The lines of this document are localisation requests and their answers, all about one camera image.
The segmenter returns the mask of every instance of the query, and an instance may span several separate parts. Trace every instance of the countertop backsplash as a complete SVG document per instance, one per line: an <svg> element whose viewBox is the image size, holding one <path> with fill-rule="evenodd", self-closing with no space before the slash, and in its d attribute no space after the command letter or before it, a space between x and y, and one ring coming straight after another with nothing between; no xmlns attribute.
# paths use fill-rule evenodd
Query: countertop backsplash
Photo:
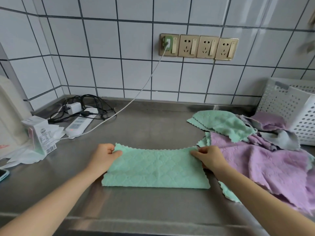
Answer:
<svg viewBox="0 0 315 236"><path fill-rule="evenodd" d="M315 0L0 0L0 75L33 110L64 94L134 98L160 33L238 38L233 60L163 57L140 99L257 105L268 78L315 80Z"/></svg>

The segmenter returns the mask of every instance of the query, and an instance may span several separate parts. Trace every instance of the tangled black cord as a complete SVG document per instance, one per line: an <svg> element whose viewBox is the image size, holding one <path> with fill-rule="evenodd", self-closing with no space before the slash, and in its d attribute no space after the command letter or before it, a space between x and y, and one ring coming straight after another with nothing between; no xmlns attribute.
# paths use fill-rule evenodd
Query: tangled black cord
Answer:
<svg viewBox="0 0 315 236"><path fill-rule="evenodd" d="M114 113L116 113L115 109L112 108L104 99L100 98L100 97L97 97L95 95L92 95L92 94L85 94L85 95L82 95L82 96L79 96L79 95L76 95L74 97L71 97L71 98L68 98L66 99L63 103L62 103L62 108L60 111L58 112L55 112L53 113L50 118L48 119L48 123L59 123L59 122L64 122L66 121L67 119L71 118L71 117L77 117L77 116L80 116L82 112L85 111L85 109L87 108L85 103L84 103L84 98L93 98L94 99L94 104L95 104L95 108L97 108L98 110L98 114L90 114L90 115L100 115L100 118L99 120L105 120L109 117L105 117L104 115L107 115L109 111L113 111ZM78 112L78 113L75 113L75 114L72 114L72 115L69 115L69 116L66 116L64 117L66 111L67 111L67 108L66 108L66 105L67 104L71 104L71 103L76 103L76 102L79 102L81 103L81 106L82 106L82 111ZM105 109L103 107L103 103L105 105L107 105L109 107L109 109Z"/></svg>

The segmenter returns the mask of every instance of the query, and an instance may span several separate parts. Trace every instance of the person's right arm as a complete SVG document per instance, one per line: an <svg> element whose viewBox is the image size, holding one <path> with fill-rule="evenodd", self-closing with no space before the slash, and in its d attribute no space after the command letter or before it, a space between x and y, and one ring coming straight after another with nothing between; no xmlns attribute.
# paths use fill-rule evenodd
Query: person's right arm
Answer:
<svg viewBox="0 0 315 236"><path fill-rule="evenodd" d="M226 184L271 236L315 235L314 222L232 168L217 146L202 147L191 154Z"/></svg>

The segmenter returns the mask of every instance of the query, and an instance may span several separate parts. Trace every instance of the perforated basket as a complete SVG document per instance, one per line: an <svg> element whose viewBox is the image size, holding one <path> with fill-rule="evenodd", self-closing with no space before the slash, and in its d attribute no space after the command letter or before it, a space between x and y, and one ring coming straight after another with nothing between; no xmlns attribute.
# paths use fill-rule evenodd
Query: perforated basket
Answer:
<svg viewBox="0 0 315 236"><path fill-rule="evenodd" d="M258 111L282 116L301 144L315 146L315 81L269 79Z"/></svg>

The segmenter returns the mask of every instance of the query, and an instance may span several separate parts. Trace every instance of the wall outlet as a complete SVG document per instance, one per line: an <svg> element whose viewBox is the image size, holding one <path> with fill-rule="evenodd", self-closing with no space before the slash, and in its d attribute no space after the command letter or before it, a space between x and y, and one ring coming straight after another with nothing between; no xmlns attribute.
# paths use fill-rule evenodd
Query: wall outlet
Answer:
<svg viewBox="0 0 315 236"><path fill-rule="evenodd" d="M199 35L180 35L178 56L196 57Z"/></svg>
<svg viewBox="0 0 315 236"><path fill-rule="evenodd" d="M221 38L219 40L218 49L215 54L215 59L231 60L234 57L238 39Z"/></svg>
<svg viewBox="0 0 315 236"><path fill-rule="evenodd" d="M200 36L197 58L214 59L218 42L218 36Z"/></svg>
<svg viewBox="0 0 315 236"><path fill-rule="evenodd" d="M171 46L167 48L164 56L177 56L178 55L178 46L179 46L179 35L174 34L160 34L160 44L159 44L159 55L164 53L164 39L165 36L171 37Z"/></svg>

